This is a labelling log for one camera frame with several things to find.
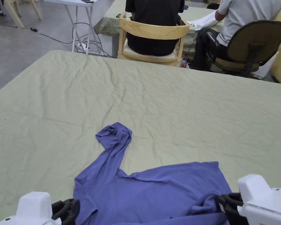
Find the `gray concrete floor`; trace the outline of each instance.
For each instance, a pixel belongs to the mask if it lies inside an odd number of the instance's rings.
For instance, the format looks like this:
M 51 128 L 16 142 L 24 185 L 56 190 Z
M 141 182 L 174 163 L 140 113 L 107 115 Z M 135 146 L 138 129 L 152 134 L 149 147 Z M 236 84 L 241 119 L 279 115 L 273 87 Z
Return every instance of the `gray concrete floor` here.
M 92 14 L 92 23 L 95 25 L 105 14 L 114 0 L 100 0 L 95 2 Z M 202 0 L 191 0 L 193 7 L 205 8 L 206 4 Z M 37 2 L 43 20 L 39 21 L 37 15 L 29 3 L 22 3 L 20 9 L 22 12 L 22 22 L 25 27 L 36 27 L 40 33 L 61 40 L 71 42 L 72 26 L 68 18 L 64 5 L 40 1 Z M 69 7 L 71 14 L 74 14 L 74 7 Z M 78 22 L 88 22 L 86 12 L 79 8 Z M 30 66 L 33 62 L 41 58 L 51 50 L 71 51 L 72 45 L 62 44 L 30 29 L 18 29 L 12 18 L 0 16 L 0 89 L 8 82 Z M 78 24 L 79 34 L 86 34 L 88 26 Z M 110 37 L 99 35 L 102 41 L 103 49 L 111 54 Z

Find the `light green tablecloth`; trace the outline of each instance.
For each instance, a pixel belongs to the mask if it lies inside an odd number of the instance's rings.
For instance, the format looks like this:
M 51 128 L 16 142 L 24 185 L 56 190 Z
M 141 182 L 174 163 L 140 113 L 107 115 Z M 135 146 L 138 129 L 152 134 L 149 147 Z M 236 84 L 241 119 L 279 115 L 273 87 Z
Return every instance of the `light green tablecloth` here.
M 115 122 L 127 174 L 218 161 L 232 191 L 250 173 L 281 188 L 281 84 L 52 51 L 0 90 L 0 221 L 30 191 L 71 198 Z
M 119 35 L 119 31 L 120 31 L 119 19 L 116 18 L 116 16 L 117 14 L 125 11 L 125 4 L 126 4 L 126 0 L 114 1 L 114 3 L 111 5 L 111 7 L 107 10 L 105 15 L 103 16 L 103 18 L 94 27 L 98 34 L 103 34 L 107 36 Z M 185 21 L 194 21 L 210 14 L 211 12 L 213 12 L 213 10 L 211 9 L 189 7 L 187 10 L 185 10 L 183 13 L 180 13 L 179 15 Z M 213 29 L 220 31 L 222 27 L 223 27 L 223 22 L 220 22 L 216 26 L 214 26 Z M 185 53 L 188 52 L 190 47 L 191 47 L 191 52 L 193 51 L 194 49 L 193 42 L 196 36 L 197 34 L 194 30 L 194 27 L 191 26 L 189 33 L 185 37 L 185 43 L 183 49 Z

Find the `purple t-shirt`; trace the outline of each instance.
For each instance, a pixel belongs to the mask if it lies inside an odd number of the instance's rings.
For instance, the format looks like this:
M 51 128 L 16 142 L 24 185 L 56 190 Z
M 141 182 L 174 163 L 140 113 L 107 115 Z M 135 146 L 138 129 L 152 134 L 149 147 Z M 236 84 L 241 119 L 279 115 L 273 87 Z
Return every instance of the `purple t-shirt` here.
M 73 196 L 81 205 L 76 225 L 227 223 L 215 203 L 216 195 L 231 192 L 218 162 L 161 166 L 127 175 L 119 167 L 131 136 L 120 123 L 96 135 L 105 151 L 75 178 Z

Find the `wooden chair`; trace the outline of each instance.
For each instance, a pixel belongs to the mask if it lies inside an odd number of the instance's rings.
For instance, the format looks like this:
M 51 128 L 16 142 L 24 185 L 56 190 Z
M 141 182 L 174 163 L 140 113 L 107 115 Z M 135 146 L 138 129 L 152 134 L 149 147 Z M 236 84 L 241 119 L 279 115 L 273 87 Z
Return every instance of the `wooden chair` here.
M 156 26 L 144 23 L 138 23 L 127 20 L 126 12 L 122 13 L 119 18 L 120 23 L 120 38 L 118 59 L 127 59 L 134 61 L 144 61 L 156 64 L 170 65 L 180 67 L 181 56 L 184 44 L 184 37 L 189 31 L 189 25 L 181 20 L 181 26 Z M 129 48 L 126 33 L 130 33 L 137 37 L 158 39 L 158 40 L 175 40 L 179 39 L 173 53 L 156 57 L 153 55 L 143 55 L 134 52 Z

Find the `chair cushion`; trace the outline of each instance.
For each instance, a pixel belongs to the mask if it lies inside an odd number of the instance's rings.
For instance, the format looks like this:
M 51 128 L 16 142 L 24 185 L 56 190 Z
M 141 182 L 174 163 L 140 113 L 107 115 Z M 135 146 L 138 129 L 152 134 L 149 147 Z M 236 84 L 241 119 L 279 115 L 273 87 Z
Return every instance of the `chair cushion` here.
M 124 43 L 123 52 L 126 52 L 128 54 L 133 54 L 133 55 L 141 56 L 141 57 L 145 57 L 145 58 L 151 58 L 151 59 L 175 59 L 176 58 L 175 50 L 171 54 L 168 54 L 168 55 L 165 55 L 165 56 L 161 56 L 161 57 L 157 57 L 155 55 L 139 54 L 139 53 L 133 51 L 128 46 L 128 40 L 127 39 L 125 40 L 125 43 Z
M 245 64 L 239 62 L 230 62 L 220 58 L 216 58 L 215 65 L 220 67 L 221 69 L 228 70 L 228 71 L 237 71 L 241 72 L 244 70 Z M 259 64 L 254 63 L 251 69 L 251 72 L 255 72 L 259 70 Z

